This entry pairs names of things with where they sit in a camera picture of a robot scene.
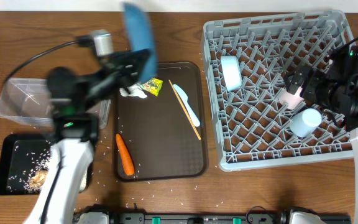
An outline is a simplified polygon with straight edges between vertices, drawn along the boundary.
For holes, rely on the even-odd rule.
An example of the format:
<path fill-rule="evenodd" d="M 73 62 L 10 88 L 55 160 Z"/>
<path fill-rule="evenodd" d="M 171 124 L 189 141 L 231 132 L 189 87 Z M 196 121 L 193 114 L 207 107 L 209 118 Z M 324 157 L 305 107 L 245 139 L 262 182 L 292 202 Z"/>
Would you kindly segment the pink cup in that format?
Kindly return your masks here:
<path fill-rule="evenodd" d="M 287 105 L 289 110 L 295 109 L 304 99 L 300 96 L 303 89 L 299 88 L 294 95 L 286 90 L 279 97 L 279 102 L 284 106 Z"/>

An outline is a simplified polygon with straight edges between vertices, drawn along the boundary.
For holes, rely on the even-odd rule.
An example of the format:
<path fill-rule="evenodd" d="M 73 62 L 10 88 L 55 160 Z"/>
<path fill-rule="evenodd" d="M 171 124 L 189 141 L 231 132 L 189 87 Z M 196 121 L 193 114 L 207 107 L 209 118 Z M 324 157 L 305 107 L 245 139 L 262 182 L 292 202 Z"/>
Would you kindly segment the light blue cup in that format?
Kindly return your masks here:
<path fill-rule="evenodd" d="M 292 118 L 290 130 L 294 135 L 305 138 L 309 136 L 321 122 L 322 116 L 320 112 L 316 109 L 308 108 Z"/>

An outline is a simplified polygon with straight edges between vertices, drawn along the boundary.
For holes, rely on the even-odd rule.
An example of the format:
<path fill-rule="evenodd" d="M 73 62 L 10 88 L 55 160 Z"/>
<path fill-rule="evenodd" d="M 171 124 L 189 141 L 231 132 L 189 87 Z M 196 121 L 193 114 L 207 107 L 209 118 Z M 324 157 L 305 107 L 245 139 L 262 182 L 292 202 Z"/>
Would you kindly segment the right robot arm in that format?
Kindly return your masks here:
<path fill-rule="evenodd" d="M 284 76 L 285 88 L 329 111 L 344 115 L 342 125 L 350 134 L 354 153 L 356 203 L 354 223 L 358 223 L 358 46 L 346 44 L 330 56 L 331 65 L 321 72 L 309 65 L 298 66 Z"/>

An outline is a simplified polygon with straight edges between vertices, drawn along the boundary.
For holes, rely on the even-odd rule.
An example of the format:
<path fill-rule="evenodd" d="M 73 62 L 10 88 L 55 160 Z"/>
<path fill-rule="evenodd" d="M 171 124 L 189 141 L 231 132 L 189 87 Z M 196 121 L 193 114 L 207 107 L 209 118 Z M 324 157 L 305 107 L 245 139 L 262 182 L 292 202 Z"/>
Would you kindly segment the white napkin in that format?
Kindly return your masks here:
<path fill-rule="evenodd" d="M 143 89 L 138 85 L 134 84 L 127 88 L 120 88 L 119 89 L 120 95 L 123 97 L 138 97 L 141 99 L 147 98 L 147 95 L 144 93 Z"/>

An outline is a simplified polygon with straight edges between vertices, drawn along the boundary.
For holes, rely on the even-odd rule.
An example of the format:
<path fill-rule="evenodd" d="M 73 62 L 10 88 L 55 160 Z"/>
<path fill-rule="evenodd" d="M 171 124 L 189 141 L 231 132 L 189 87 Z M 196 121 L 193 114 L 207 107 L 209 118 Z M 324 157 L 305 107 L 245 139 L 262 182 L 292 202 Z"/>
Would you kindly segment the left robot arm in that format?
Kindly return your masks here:
<path fill-rule="evenodd" d="M 54 143 L 48 174 L 26 223 L 71 223 L 81 181 L 99 139 L 99 119 L 88 110 L 138 82 L 151 55 L 149 49 L 113 53 L 102 61 L 99 71 L 88 75 L 76 75 L 66 67 L 49 71 Z"/>

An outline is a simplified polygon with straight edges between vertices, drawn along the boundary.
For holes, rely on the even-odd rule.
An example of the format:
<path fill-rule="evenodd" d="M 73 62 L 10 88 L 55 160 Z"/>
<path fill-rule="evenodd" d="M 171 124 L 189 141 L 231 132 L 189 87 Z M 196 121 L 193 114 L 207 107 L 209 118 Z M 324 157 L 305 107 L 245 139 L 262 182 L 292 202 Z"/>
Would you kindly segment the wooden chopstick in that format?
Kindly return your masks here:
<path fill-rule="evenodd" d="M 174 92 L 174 94 L 175 94 L 175 96 L 176 96 L 176 98 L 177 98 L 177 100 L 178 100 L 178 102 L 179 102 L 179 104 L 180 104 L 180 106 L 181 106 L 183 112 L 185 113 L 185 115 L 186 115 L 186 117 L 187 117 L 187 119 L 188 119 L 188 121 L 189 121 L 191 127 L 193 128 L 193 131 L 195 132 L 196 137 L 197 137 L 198 140 L 200 141 L 200 140 L 201 140 L 201 136 L 200 136 L 200 134 L 199 134 L 197 128 L 196 128 L 195 125 L 193 124 L 193 122 L 192 122 L 192 120 L 191 120 L 191 118 L 190 118 L 190 115 L 188 114 L 188 112 L 187 112 L 187 110 L 186 110 L 186 108 L 185 108 L 185 105 L 183 104 L 181 98 L 179 97 L 179 95 L 178 95 L 176 89 L 174 88 L 174 86 L 173 86 L 171 80 L 168 79 L 168 82 L 169 82 L 169 84 L 170 84 L 170 86 L 171 86 L 171 88 L 172 88 L 172 90 L 173 90 L 173 92 Z"/>

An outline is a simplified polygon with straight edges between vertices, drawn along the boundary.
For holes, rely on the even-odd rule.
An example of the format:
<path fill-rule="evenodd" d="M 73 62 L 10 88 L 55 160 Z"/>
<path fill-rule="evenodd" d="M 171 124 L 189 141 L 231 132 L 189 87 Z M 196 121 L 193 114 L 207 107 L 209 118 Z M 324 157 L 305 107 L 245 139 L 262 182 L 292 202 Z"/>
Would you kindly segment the orange carrot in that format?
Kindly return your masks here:
<path fill-rule="evenodd" d="M 129 153 L 129 150 L 126 147 L 122 136 L 120 134 L 116 134 L 115 139 L 116 139 L 117 150 L 121 157 L 124 173 L 127 176 L 134 175 L 135 167 L 134 167 L 131 155 Z"/>

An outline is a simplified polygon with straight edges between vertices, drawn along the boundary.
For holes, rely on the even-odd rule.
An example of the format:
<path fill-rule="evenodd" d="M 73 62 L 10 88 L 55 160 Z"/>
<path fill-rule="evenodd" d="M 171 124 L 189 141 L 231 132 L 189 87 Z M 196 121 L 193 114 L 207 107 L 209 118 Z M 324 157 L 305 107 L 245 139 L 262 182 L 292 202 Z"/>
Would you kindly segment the yellow green snack packet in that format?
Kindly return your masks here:
<path fill-rule="evenodd" d="M 144 84 L 141 84 L 141 88 L 154 96 L 158 96 L 163 85 L 163 81 L 158 78 L 152 78 Z"/>

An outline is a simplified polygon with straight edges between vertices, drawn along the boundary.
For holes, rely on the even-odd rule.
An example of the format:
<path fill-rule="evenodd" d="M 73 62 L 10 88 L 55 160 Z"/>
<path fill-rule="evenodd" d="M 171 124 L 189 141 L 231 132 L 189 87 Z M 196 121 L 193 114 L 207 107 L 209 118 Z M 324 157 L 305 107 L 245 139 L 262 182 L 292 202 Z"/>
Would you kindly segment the light blue bowl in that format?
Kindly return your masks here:
<path fill-rule="evenodd" d="M 241 71 L 236 56 L 221 56 L 223 78 L 227 91 L 234 91 L 241 87 Z"/>

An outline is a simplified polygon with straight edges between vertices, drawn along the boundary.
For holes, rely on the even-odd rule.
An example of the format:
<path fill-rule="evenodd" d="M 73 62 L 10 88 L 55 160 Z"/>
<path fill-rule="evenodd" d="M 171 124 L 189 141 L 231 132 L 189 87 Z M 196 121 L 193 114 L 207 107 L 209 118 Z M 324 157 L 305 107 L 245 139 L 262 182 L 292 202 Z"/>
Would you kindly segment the light blue plastic knife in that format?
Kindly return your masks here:
<path fill-rule="evenodd" d="M 176 90 L 176 92 L 178 93 L 179 97 L 181 98 L 188 114 L 190 115 L 190 119 L 191 119 L 192 123 L 194 124 L 195 127 L 199 127 L 200 121 L 199 121 L 197 115 L 195 114 L 195 112 L 192 110 L 192 108 L 188 102 L 188 95 L 178 85 L 174 84 L 173 87 Z"/>

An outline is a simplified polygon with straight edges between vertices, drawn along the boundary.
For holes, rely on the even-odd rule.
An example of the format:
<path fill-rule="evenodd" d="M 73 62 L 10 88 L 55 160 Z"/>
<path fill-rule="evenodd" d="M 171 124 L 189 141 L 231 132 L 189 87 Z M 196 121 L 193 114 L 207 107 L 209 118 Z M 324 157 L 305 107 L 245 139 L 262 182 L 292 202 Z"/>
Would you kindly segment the brown pastry piece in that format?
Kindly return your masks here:
<path fill-rule="evenodd" d="M 38 170 L 35 172 L 35 175 L 29 180 L 30 189 L 39 189 L 43 186 L 46 176 L 48 174 L 47 170 Z"/>

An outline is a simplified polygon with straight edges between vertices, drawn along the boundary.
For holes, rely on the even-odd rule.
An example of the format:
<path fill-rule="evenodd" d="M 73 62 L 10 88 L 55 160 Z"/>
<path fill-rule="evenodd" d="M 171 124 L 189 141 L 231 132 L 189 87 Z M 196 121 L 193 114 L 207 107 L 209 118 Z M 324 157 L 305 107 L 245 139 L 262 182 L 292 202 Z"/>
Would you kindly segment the dark blue plate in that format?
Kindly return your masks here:
<path fill-rule="evenodd" d="M 139 6 L 130 2 L 123 3 L 124 24 L 133 51 L 148 49 L 150 56 L 140 73 L 139 83 L 145 83 L 157 74 L 158 62 L 154 35 L 150 19 Z"/>

